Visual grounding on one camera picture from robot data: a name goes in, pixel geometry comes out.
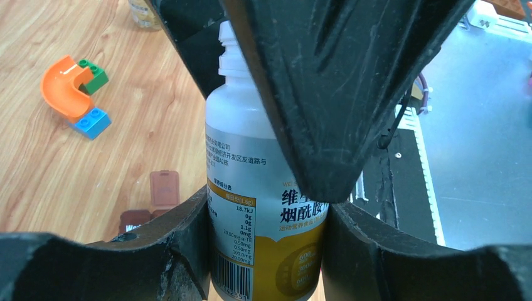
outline barcode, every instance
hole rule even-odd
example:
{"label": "barcode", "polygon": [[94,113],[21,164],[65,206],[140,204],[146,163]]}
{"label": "barcode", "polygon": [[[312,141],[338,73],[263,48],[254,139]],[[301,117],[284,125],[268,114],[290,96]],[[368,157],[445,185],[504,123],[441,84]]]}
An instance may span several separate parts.
{"label": "barcode", "polygon": [[233,263],[217,255],[212,279],[233,298],[251,300],[252,273],[252,268]]}

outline wooden table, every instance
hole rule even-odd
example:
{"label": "wooden table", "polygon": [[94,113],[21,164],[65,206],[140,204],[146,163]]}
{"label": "wooden table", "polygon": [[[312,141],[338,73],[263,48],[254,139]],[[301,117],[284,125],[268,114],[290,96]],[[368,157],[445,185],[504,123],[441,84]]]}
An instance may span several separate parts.
{"label": "wooden table", "polygon": [[[151,171],[178,171],[181,199],[205,184],[205,100],[164,32],[129,13],[126,0],[0,1],[0,231],[107,241],[122,212],[152,209]],[[112,124],[95,140],[41,97],[64,55],[109,76],[93,101]]]}

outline robotic arm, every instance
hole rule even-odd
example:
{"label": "robotic arm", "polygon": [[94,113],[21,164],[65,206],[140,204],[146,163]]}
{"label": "robotic arm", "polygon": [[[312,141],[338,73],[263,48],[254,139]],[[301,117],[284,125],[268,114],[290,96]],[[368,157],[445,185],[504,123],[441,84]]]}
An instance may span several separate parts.
{"label": "robotic arm", "polygon": [[[223,83],[218,27],[231,19],[302,192],[334,203],[328,300],[532,300],[530,246],[460,252],[342,204],[393,107],[472,2],[151,0],[203,95]],[[203,188],[110,242],[0,235],[0,300],[206,299],[208,224]]]}

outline dark red object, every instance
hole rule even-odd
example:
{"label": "dark red object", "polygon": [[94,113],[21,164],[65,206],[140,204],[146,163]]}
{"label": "dark red object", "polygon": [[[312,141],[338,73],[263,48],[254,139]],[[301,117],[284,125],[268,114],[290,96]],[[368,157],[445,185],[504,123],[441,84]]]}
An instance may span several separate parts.
{"label": "dark red object", "polygon": [[155,210],[151,213],[151,219],[158,218],[169,210]]}
{"label": "dark red object", "polygon": [[179,205],[179,174],[176,171],[154,171],[150,174],[151,202],[157,209]]}
{"label": "dark red object", "polygon": [[135,229],[151,220],[148,210],[128,210],[120,215],[119,235]]}

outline gray floor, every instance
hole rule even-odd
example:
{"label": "gray floor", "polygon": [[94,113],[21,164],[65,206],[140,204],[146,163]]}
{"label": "gray floor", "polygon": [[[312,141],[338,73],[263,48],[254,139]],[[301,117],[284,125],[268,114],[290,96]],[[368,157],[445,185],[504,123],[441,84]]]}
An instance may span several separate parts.
{"label": "gray floor", "polygon": [[420,117],[446,244],[532,243],[532,43],[457,28]]}

